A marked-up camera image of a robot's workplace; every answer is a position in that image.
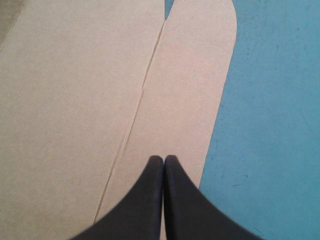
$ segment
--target cardboard sheet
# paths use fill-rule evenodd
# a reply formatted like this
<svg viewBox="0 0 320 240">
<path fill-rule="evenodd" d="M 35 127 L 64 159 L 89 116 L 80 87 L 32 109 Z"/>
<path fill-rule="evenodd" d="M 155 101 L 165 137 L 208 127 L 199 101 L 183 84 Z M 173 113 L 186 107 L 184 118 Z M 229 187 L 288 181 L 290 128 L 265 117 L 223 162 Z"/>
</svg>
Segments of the cardboard sheet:
<svg viewBox="0 0 320 240">
<path fill-rule="evenodd" d="M 126 194 L 150 155 L 177 155 L 199 185 L 236 28 L 231 0 L 174 1 L 99 217 Z"/>
<path fill-rule="evenodd" d="M 0 53 L 0 239 L 94 222 L 163 21 L 159 0 L 27 2 Z"/>
</svg>

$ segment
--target blue floor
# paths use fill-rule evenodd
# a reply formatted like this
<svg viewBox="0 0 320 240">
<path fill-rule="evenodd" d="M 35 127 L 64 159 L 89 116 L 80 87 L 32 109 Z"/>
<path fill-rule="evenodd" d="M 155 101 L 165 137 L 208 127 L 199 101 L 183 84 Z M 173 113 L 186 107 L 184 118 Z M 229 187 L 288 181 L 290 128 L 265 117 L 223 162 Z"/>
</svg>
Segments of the blue floor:
<svg viewBox="0 0 320 240">
<path fill-rule="evenodd" d="M 167 20 L 175 0 L 164 0 L 164 19 Z"/>
<path fill-rule="evenodd" d="M 233 3 L 237 40 L 200 190 L 263 239 L 319 240 L 320 1 Z"/>
</svg>

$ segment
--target gray floor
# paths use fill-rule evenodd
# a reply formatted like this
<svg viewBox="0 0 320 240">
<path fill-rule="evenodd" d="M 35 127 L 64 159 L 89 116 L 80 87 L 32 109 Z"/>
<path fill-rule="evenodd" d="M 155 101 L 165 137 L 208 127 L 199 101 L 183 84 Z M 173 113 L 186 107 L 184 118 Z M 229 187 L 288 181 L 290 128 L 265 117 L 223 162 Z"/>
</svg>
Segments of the gray floor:
<svg viewBox="0 0 320 240">
<path fill-rule="evenodd" d="M 0 49 L 27 0 L 0 0 Z"/>
</svg>

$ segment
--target cardboard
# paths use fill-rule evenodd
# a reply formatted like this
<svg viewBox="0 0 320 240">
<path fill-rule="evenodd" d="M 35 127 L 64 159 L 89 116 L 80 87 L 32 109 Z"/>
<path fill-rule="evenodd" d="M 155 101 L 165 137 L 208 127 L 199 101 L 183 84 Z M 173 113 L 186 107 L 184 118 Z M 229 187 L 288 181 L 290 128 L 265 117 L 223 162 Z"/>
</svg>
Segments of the cardboard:
<svg viewBox="0 0 320 240">
<path fill-rule="evenodd" d="M 0 53 L 0 239 L 95 219 L 164 21 L 158 0 L 29 0 Z"/>
<path fill-rule="evenodd" d="M 231 0 L 175 0 L 99 217 L 127 193 L 150 155 L 177 155 L 199 185 L 236 28 Z"/>
</svg>

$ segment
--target floor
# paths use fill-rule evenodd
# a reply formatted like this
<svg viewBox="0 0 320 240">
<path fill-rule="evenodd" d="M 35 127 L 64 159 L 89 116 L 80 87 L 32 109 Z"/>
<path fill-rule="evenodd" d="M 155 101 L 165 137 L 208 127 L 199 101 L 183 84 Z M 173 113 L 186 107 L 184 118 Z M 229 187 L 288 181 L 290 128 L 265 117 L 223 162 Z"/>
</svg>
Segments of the floor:
<svg viewBox="0 0 320 240">
<path fill-rule="evenodd" d="M 319 239 L 320 5 L 288 2 L 0 0 L 0 239 L 68 239 L 171 154 L 254 234 Z"/>
</svg>

